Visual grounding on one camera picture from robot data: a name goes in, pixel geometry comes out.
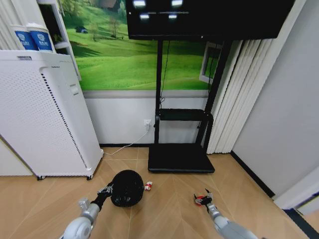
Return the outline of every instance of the small toy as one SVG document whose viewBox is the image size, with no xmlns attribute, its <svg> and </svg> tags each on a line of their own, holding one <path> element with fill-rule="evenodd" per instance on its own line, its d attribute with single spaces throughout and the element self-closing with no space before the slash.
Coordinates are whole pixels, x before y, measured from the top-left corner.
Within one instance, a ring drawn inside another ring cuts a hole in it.
<svg viewBox="0 0 319 239">
<path fill-rule="evenodd" d="M 195 203 L 201 207 L 200 199 L 202 199 L 204 196 L 195 196 Z"/>
<path fill-rule="evenodd" d="M 146 185 L 145 185 L 145 191 L 150 191 L 150 190 L 151 190 L 152 183 L 153 183 L 153 182 L 147 182 L 147 183 L 146 183 Z"/>
</svg>

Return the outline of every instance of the white cable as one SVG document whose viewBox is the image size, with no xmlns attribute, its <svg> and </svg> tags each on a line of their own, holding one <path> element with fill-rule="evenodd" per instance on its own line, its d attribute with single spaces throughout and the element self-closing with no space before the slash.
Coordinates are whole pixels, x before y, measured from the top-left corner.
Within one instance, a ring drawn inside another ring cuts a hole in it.
<svg viewBox="0 0 319 239">
<path fill-rule="evenodd" d="M 122 148 L 120 148 L 120 149 L 118 149 L 118 150 L 116 150 L 114 153 L 104 153 L 104 154 L 107 154 L 107 155 L 113 155 L 113 154 L 115 154 L 115 153 L 117 153 L 118 151 L 120 151 L 120 150 L 122 150 L 123 148 L 125 148 L 125 147 L 129 147 L 129 146 L 131 146 L 132 144 L 134 144 L 134 143 L 136 143 L 136 142 L 138 142 L 138 141 L 140 141 L 141 140 L 141 138 L 143 138 L 147 133 L 149 132 L 149 129 L 147 129 L 147 131 L 138 139 L 138 140 L 136 140 L 136 141 L 134 141 L 133 143 L 131 143 L 131 144 L 129 144 L 129 145 L 125 145 L 125 146 L 123 146 Z"/>
</svg>

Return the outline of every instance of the air purifier caster wheel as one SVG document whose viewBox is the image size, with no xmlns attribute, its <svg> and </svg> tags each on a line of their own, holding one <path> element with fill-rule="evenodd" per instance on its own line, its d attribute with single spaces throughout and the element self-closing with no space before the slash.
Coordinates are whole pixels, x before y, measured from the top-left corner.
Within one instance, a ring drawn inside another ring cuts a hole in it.
<svg viewBox="0 0 319 239">
<path fill-rule="evenodd" d="M 91 180 L 93 178 L 93 175 L 86 176 L 86 180 Z"/>
<path fill-rule="evenodd" d="M 36 177 L 36 179 L 37 179 L 38 181 L 43 180 L 43 179 L 45 179 L 45 178 L 46 178 L 46 176 L 37 176 L 37 177 Z"/>
</svg>

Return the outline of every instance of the tree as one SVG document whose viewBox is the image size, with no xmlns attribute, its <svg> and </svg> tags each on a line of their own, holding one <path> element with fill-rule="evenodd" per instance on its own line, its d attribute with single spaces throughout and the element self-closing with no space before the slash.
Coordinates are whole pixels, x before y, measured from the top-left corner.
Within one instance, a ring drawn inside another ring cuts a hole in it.
<svg viewBox="0 0 319 239">
<path fill-rule="evenodd" d="M 82 1 L 78 0 L 62 0 L 63 11 L 72 18 L 72 16 L 80 15 L 80 4 Z"/>
<path fill-rule="evenodd" d="M 99 30 L 99 27 L 98 27 L 97 23 L 92 23 L 90 25 L 90 31 L 92 34 L 93 41 L 97 41 L 96 38 L 97 38 L 98 30 Z"/>
<path fill-rule="evenodd" d="M 118 9 L 118 14 L 120 18 L 125 18 L 126 17 L 126 9 L 125 9 L 125 4 L 123 1 L 120 3 L 120 8 Z"/>
<path fill-rule="evenodd" d="M 119 22 L 114 18 L 110 17 L 110 29 L 112 32 L 111 37 L 116 38 L 116 34 L 118 33 Z"/>
<path fill-rule="evenodd" d="M 93 6 L 92 0 L 83 0 L 83 2 L 84 2 L 86 5 Z"/>
</svg>

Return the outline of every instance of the black metal stand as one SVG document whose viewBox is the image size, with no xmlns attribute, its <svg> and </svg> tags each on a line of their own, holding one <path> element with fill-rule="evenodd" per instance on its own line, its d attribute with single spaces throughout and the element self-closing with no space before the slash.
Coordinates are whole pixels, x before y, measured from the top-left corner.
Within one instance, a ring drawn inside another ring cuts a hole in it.
<svg viewBox="0 0 319 239">
<path fill-rule="evenodd" d="M 208 95 L 205 110 L 199 109 L 160 109 L 160 89 L 163 41 L 158 40 L 158 58 L 156 75 L 156 108 L 155 108 L 155 139 L 150 147 L 149 171 L 152 172 L 196 172 L 212 173 L 215 171 L 206 152 L 213 126 L 211 110 L 217 94 L 219 83 L 226 65 L 232 41 L 224 41 L 214 79 Z M 159 144 L 160 120 L 201 121 L 196 143 L 165 143 Z M 207 127 L 203 148 L 200 146 Z"/>
</svg>

